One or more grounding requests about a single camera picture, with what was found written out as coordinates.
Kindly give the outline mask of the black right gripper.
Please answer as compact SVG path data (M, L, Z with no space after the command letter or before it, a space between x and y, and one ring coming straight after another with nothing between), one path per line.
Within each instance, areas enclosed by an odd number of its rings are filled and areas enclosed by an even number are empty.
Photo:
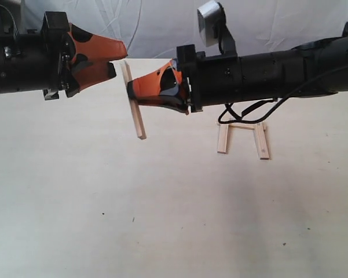
M348 92L348 36L249 56L207 57L196 52L194 45L184 45L177 47L177 59L178 69L191 86L192 112L213 105ZM138 97L137 102L189 114L181 97Z

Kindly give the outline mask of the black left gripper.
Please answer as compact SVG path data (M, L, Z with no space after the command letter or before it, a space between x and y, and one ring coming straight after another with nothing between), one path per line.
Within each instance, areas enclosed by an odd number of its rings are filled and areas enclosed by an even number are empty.
M69 61L77 55L100 62L76 73ZM73 97L88 87L116 77L109 61L127 57L123 41L99 36L68 22L66 12L45 12L40 31L20 34L15 26L4 30L0 12L0 94L41 90L45 100L66 91Z

